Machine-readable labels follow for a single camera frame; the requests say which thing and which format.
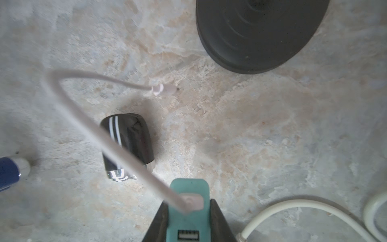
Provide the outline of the teal power adapter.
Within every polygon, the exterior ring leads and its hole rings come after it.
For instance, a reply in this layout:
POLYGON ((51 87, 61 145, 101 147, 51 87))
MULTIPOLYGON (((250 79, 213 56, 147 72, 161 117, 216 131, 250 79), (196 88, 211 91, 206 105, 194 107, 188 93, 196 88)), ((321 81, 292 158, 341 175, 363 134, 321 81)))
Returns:
POLYGON ((210 189, 203 179, 177 178, 170 188, 188 204, 189 213, 168 207, 167 242, 210 242, 210 189))

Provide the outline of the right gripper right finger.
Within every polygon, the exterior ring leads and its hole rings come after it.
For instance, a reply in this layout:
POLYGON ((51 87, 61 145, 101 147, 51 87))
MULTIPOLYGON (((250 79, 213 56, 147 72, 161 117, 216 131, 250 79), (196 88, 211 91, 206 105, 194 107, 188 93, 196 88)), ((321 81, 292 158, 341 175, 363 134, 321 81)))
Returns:
POLYGON ((211 242, 237 242, 218 203, 210 200, 211 242))

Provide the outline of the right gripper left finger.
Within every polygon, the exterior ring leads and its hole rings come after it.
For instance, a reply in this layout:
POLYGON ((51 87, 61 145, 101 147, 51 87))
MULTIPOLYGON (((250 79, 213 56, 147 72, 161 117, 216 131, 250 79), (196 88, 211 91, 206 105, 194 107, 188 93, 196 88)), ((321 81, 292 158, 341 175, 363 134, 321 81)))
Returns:
POLYGON ((168 205, 162 202, 142 242, 166 242, 168 205))

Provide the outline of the black electric shaver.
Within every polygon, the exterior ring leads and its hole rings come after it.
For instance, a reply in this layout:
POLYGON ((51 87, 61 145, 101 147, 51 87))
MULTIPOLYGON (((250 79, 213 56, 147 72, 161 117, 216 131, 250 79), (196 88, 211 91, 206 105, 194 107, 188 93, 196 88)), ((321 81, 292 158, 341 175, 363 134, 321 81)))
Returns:
MULTIPOLYGON (((155 157, 150 132, 144 118, 138 114, 117 114, 104 118, 100 126, 120 146, 137 157, 148 171, 155 168, 155 157)), ((120 165, 114 164, 103 154, 107 177, 114 182, 138 179, 120 165)))

